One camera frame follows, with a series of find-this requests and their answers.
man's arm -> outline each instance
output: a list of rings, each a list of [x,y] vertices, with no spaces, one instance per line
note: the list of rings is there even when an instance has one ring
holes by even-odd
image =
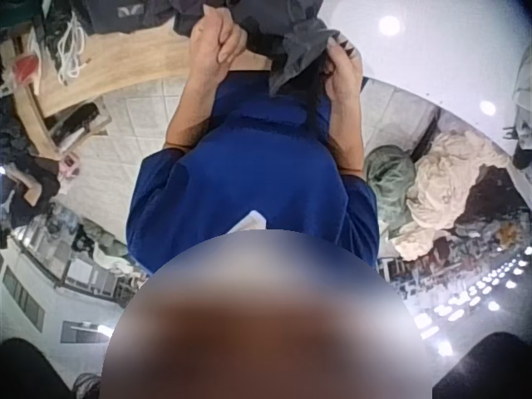
[[[364,144],[360,102],[351,106],[332,104],[329,147],[341,175],[363,179]]]
[[[217,85],[189,79],[166,131],[165,148],[191,150],[207,128]]]
[[[190,35],[190,75],[166,131],[165,148],[191,150],[209,123],[216,89],[234,59],[244,52],[248,34],[227,8],[204,5],[204,17]]]
[[[342,175],[363,178],[364,145],[360,110],[362,59],[350,43],[344,46],[330,38],[327,47],[330,76],[325,89],[331,100],[329,147]]]

window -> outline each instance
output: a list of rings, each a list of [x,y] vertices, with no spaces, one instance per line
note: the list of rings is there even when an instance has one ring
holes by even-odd
[[[61,343],[100,343],[109,338],[97,331],[97,324],[63,322]]]
[[[11,294],[18,307],[24,312],[30,322],[42,333],[44,324],[44,309],[39,306],[37,301],[26,291],[20,284],[9,267],[3,275],[3,285]]]

blue shirt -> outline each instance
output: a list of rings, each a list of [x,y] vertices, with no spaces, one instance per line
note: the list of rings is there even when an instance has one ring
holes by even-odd
[[[143,161],[126,226],[133,257],[154,273],[257,210],[267,229],[325,239],[373,266],[375,195],[362,179],[338,173],[326,133],[305,127],[304,104],[269,97],[263,75],[230,76],[216,98],[210,132],[192,151],[162,150]],[[320,131],[329,116],[324,100]]]

white wall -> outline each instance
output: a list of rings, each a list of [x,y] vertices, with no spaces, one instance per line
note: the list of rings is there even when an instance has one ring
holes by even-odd
[[[13,242],[2,251],[4,266],[44,309],[42,332],[39,332],[0,283],[0,340],[21,337],[38,347],[68,385],[83,372],[99,374],[106,353],[106,343],[60,343],[62,322],[90,322],[114,327],[123,312],[115,303],[72,292],[54,289],[52,281],[41,273]]]
[[[378,27],[388,15],[401,21],[393,37]],[[513,125],[511,96],[532,38],[515,0],[325,0],[320,16],[358,47],[367,76],[453,112],[513,154],[502,128]],[[480,111],[482,100],[494,116]]]

white tiled floor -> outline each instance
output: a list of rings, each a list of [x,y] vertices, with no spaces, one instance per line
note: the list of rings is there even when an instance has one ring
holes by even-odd
[[[126,219],[143,158],[162,148],[168,121],[185,80],[149,81],[104,95],[113,122],[108,136],[90,138],[78,151],[81,175],[59,200],[126,241]],[[366,153],[379,145],[411,150],[426,130],[435,106],[379,81],[362,92]]]

